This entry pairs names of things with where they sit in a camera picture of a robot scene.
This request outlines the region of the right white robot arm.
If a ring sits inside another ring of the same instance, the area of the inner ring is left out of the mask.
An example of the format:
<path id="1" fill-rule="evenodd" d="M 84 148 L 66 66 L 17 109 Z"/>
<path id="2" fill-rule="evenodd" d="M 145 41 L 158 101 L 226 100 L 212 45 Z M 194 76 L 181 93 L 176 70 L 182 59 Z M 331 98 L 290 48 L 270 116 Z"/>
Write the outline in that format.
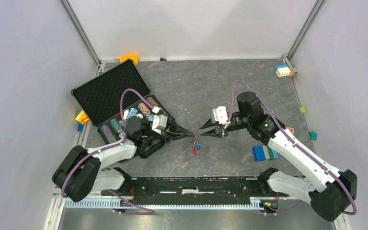
<path id="1" fill-rule="evenodd" d="M 237 96 L 238 111 L 230 114 L 225 106 L 211 110 L 210 119 L 201 126 L 209 130 L 203 136 L 223 138 L 229 132 L 246 129 L 257 141 L 287 159 L 304 176 L 289 176 L 269 168 L 258 177 L 258 191 L 269 196 L 273 192 L 287 194 L 307 204 L 324 220 L 333 222 L 346 209 L 354 207 L 357 175 L 344 172 L 325 162 L 302 144 L 277 118 L 265 113 L 266 108 L 254 92 Z"/>

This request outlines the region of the keyring with blue red tags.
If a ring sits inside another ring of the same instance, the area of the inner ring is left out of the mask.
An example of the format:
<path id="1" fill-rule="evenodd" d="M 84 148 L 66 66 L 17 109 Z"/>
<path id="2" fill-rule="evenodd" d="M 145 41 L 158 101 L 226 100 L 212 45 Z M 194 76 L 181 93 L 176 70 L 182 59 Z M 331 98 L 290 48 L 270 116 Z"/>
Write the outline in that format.
<path id="1" fill-rule="evenodd" d="M 201 150 L 201 145 L 199 144 L 198 136 L 193 135 L 192 138 L 192 152 L 194 156 L 198 156 L 198 152 Z"/>

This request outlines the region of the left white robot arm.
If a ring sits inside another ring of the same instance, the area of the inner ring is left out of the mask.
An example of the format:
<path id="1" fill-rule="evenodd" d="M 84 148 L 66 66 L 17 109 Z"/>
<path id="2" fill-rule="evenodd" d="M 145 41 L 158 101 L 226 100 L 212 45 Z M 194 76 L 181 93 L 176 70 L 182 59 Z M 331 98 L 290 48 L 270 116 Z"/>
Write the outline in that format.
<path id="1" fill-rule="evenodd" d="M 131 190 L 128 176 L 108 166 L 135 157 L 146 159 L 173 140 L 194 136 L 166 115 L 155 115 L 153 121 L 133 116 L 124 124 L 124 135 L 117 142 L 90 149 L 77 145 L 69 151 L 52 176 L 63 197 L 79 202 L 91 192 L 107 189 L 126 195 Z"/>

